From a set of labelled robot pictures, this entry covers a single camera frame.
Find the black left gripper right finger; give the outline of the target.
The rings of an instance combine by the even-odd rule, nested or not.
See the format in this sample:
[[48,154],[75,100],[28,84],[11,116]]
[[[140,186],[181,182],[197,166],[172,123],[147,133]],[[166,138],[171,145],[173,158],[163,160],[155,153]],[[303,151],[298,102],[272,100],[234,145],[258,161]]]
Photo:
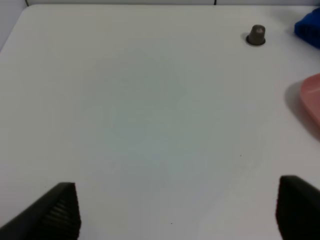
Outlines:
[[275,218],[283,240],[318,240],[320,190],[298,176],[281,176]]

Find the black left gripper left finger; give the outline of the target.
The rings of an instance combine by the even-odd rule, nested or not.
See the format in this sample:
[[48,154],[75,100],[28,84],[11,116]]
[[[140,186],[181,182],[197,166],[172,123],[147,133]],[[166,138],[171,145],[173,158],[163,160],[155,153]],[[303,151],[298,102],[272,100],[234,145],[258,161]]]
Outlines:
[[82,221],[76,185],[60,182],[0,228],[2,240],[77,240]]

